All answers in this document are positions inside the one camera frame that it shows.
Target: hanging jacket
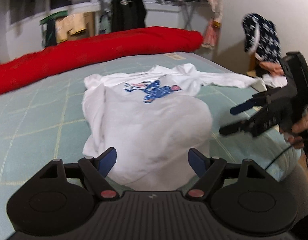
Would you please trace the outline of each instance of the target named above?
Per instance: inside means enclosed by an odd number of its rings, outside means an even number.
[[[112,12],[112,32],[145,27],[147,12],[142,0],[113,0]]]

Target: black cable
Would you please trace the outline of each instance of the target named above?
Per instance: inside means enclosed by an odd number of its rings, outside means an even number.
[[[297,142],[292,143],[289,147],[287,147],[284,151],[282,151],[279,155],[277,155],[271,162],[269,165],[266,166],[265,170],[267,170],[278,158],[280,158],[286,151],[288,151],[289,149],[291,149],[294,145],[300,143],[300,142],[304,142],[307,141],[308,137],[302,140],[299,140]]]

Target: cardboard box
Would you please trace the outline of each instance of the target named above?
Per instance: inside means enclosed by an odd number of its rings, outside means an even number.
[[[95,13],[94,12],[87,12],[84,13],[84,20],[86,24],[86,30],[70,35],[68,33],[68,41],[77,41],[80,39],[88,38],[95,36]]]

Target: cartoon print on shirt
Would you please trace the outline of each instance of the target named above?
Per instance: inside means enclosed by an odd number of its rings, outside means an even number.
[[[141,90],[147,95],[144,97],[143,101],[144,103],[152,103],[156,98],[162,98],[166,97],[169,94],[172,94],[174,91],[180,91],[182,90],[178,85],[173,85],[173,86],[163,86],[160,87],[161,82],[160,80],[155,80],[155,81],[144,81],[142,83],[138,84],[129,84],[125,83],[124,88],[125,91],[127,92],[132,92],[135,90]]]

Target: black and white patterned cloth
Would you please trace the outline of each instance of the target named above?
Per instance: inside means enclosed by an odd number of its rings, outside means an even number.
[[[257,13],[250,13],[244,16],[242,26],[246,36],[245,52],[255,53],[259,61],[277,62],[281,51],[275,24]]]

